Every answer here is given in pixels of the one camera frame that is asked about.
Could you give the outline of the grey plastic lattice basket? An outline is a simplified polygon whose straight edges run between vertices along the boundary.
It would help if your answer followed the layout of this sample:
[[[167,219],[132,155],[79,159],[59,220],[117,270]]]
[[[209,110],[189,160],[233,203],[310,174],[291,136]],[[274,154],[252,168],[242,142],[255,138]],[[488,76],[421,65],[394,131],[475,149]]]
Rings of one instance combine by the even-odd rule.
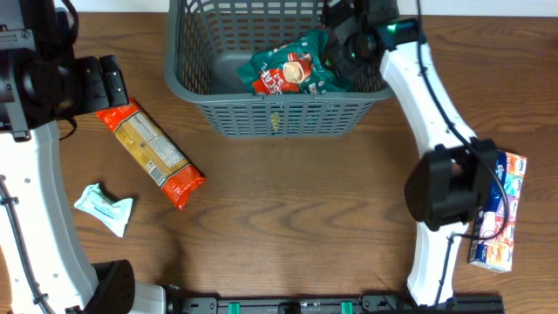
[[[170,0],[165,79],[229,137],[347,133],[372,105],[392,96],[373,65],[357,69],[354,92],[255,95],[238,68],[259,51],[321,26],[323,1]]]

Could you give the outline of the green Nescafe coffee bag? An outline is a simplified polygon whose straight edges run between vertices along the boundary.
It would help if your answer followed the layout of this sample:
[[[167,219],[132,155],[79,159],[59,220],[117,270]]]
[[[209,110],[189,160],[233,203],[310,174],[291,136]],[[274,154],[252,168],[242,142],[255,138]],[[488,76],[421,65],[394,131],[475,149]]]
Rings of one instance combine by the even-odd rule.
[[[308,31],[296,41],[257,52],[237,73],[253,94],[354,92],[355,84],[323,60],[329,39],[324,31]]]

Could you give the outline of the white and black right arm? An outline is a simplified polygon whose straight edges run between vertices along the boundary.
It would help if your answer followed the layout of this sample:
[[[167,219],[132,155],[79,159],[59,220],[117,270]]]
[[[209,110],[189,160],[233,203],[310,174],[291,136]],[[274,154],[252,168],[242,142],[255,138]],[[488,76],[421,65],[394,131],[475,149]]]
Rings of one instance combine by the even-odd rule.
[[[417,223],[413,265],[406,281],[414,304],[437,309],[453,298],[459,243],[479,240],[468,230],[492,186],[498,149],[460,117],[435,69],[420,15],[392,19],[369,1],[326,1],[321,22],[333,39],[323,62],[339,77],[374,65],[402,107],[419,162],[405,184]]]

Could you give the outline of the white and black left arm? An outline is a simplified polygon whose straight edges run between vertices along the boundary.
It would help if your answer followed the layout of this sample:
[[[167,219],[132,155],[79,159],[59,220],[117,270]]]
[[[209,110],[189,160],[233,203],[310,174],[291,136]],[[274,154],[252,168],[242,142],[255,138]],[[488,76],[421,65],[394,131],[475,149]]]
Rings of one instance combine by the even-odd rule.
[[[14,313],[163,313],[165,290],[127,260],[92,263],[78,238],[59,152],[60,121],[123,106],[117,59],[74,54],[72,3],[1,3],[1,250]]]

